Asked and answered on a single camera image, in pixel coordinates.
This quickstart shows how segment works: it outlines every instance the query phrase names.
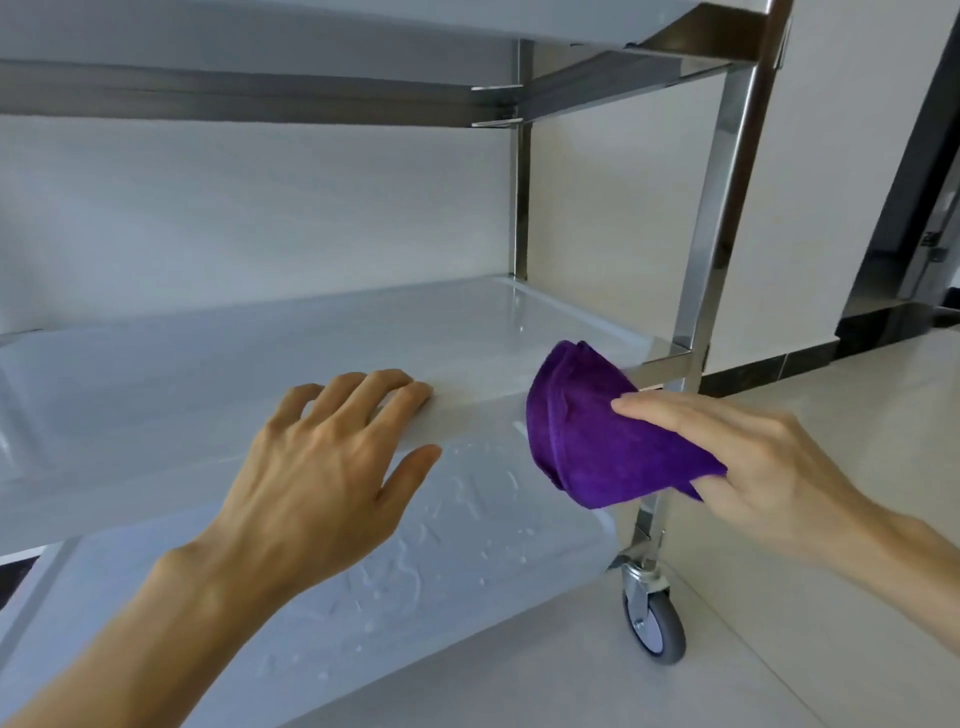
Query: stainless steel frame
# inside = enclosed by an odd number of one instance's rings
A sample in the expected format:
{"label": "stainless steel frame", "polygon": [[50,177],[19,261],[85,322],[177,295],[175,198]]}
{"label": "stainless steel frame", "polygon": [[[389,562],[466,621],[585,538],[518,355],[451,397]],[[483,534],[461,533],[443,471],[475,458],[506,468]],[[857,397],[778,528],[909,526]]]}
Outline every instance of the stainless steel frame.
{"label": "stainless steel frame", "polygon": [[[0,61],[0,114],[508,128],[509,270],[526,280],[533,121],[726,73],[673,341],[628,373],[639,386],[697,391],[792,5],[771,0],[759,13],[701,3],[646,40],[538,78],[534,44],[519,40],[514,82],[503,86]],[[668,504],[667,495],[641,504],[633,543],[612,564],[629,567],[633,594],[666,588],[658,558]]]}
{"label": "stainless steel frame", "polygon": [[[669,389],[700,389],[792,8],[793,0],[773,0],[758,62],[736,64],[727,72],[674,326],[673,343],[690,350],[691,359],[686,376],[667,382]],[[670,498],[665,492],[640,503],[633,543],[613,564],[639,564],[646,574],[639,583],[655,585],[647,594],[666,588],[658,578],[658,559]]]}

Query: wrist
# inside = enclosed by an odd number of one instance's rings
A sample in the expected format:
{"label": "wrist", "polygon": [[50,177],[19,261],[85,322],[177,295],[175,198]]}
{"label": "wrist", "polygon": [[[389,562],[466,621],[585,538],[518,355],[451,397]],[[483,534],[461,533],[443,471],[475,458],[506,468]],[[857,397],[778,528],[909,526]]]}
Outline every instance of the wrist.
{"label": "wrist", "polygon": [[911,552],[907,517],[868,499],[853,510],[836,537],[825,544],[824,564],[852,581],[868,585],[889,578]]}
{"label": "wrist", "polygon": [[284,603],[267,584],[245,577],[224,549],[203,536],[161,556],[151,580],[189,596],[198,610],[227,629],[255,631]]}

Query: gray wheel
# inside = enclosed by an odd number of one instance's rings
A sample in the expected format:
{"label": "gray wheel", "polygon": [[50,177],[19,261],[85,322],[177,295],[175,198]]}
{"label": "gray wheel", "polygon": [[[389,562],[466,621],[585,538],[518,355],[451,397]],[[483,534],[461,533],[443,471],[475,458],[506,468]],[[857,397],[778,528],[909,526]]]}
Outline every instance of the gray wheel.
{"label": "gray wheel", "polygon": [[649,595],[647,611],[643,615],[635,614],[636,606],[632,606],[624,594],[623,610],[636,640],[655,663],[676,665],[683,658],[686,653],[686,633],[667,592]]}

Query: baseboard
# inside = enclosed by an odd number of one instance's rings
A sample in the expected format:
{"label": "baseboard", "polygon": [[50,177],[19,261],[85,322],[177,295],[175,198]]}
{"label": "baseboard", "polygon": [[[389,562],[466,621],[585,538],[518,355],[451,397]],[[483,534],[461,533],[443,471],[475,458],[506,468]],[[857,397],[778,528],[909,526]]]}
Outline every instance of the baseboard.
{"label": "baseboard", "polygon": [[955,327],[960,323],[960,288],[949,289],[944,307],[958,311],[945,312],[943,308],[926,303],[906,302],[879,311],[848,316],[837,325],[835,341],[704,375],[700,393],[710,397],[735,395],[812,372],[836,359],[922,336],[935,328]]}
{"label": "baseboard", "polygon": [[944,308],[955,308],[960,311],[960,288],[948,288],[944,296]]}
{"label": "baseboard", "polygon": [[769,359],[753,361],[739,367],[704,375],[700,393],[709,397],[727,397],[764,384],[805,374],[826,367],[833,361],[839,341],[828,341],[815,347],[783,353]]}

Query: purple cloth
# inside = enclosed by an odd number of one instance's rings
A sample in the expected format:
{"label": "purple cloth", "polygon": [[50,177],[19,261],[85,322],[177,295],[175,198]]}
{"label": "purple cloth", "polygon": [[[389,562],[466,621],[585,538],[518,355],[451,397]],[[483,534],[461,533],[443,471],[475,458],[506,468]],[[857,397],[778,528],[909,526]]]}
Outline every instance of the purple cloth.
{"label": "purple cloth", "polygon": [[690,481],[724,475],[713,455],[680,435],[622,417],[610,403],[636,387],[586,342],[562,341],[527,396],[527,434],[538,467],[586,508],[664,488],[699,498]]}

